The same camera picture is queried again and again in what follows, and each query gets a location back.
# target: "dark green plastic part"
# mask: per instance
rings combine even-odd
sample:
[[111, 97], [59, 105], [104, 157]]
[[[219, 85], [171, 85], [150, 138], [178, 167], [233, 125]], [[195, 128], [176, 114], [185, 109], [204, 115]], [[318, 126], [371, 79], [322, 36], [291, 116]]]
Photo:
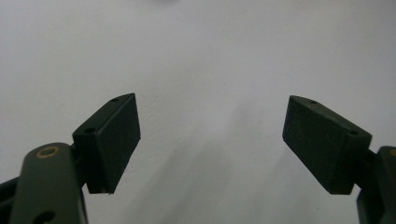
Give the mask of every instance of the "dark green plastic part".
[[[47, 149], [52, 156], [40, 154]], [[52, 143], [26, 155], [10, 224], [85, 224], [84, 207], [69, 145]]]
[[330, 194], [350, 194], [352, 170], [372, 136], [316, 101], [291, 96], [283, 139]]
[[90, 193], [114, 193], [140, 140], [134, 93], [114, 98], [73, 132]]

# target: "white wall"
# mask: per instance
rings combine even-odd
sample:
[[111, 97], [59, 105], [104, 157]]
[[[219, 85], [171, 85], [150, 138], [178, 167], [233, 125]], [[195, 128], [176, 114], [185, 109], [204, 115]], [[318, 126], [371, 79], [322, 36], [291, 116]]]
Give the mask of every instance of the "white wall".
[[289, 95], [396, 146], [392, 0], [0, 2], [0, 182], [135, 92], [142, 139], [107, 223], [358, 223], [283, 143]]

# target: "white background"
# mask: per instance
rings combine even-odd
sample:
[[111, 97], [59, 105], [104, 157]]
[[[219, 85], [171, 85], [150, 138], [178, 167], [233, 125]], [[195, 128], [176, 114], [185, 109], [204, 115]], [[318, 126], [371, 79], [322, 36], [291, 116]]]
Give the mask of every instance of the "white background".
[[135, 92], [142, 139], [92, 224], [358, 223], [282, 141], [291, 94], [396, 146], [393, 0], [0, 2], [0, 182]]

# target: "screw hole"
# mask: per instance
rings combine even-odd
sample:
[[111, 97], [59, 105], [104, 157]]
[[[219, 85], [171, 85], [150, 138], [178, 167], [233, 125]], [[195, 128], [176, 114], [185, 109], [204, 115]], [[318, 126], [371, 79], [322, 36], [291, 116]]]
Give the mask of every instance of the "screw hole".
[[55, 213], [52, 211], [44, 212], [35, 218], [34, 224], [50, 223], [55, 218]]
[[94, 128], [89, 128], [89, 129], [86, 129], [86, 130], [84, 131], [84, 133], [93, 133], [93, 132], [95, 132], [95, 129], [94, 129]]
[[39, 159], [46, 159], [48, 157], [54, 156], [59, 151], [58, 147], [46, 147], [40, 149], [35, 156]]

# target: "mounting hole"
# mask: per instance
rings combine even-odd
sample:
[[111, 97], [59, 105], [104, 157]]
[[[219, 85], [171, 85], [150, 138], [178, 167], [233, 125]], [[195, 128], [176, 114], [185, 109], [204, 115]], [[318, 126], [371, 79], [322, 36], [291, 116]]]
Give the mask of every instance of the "mounting hole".
[[58, 147], [45, 147], [35, 154], [39, 159], [46, 159], [48, 157], [54, 156], [59, 151]]
[[88, 129], [86, 129], [86, 130], [84, 131], [84, 133], [93, 133], [93, 132], [95, 132], [95, 129], [94, 129], [94, 128], [88, 128]]
[[48, 224], [55, 218], [55, 213], [53, 211], [47, 211], [35, 218], [33, 224]]

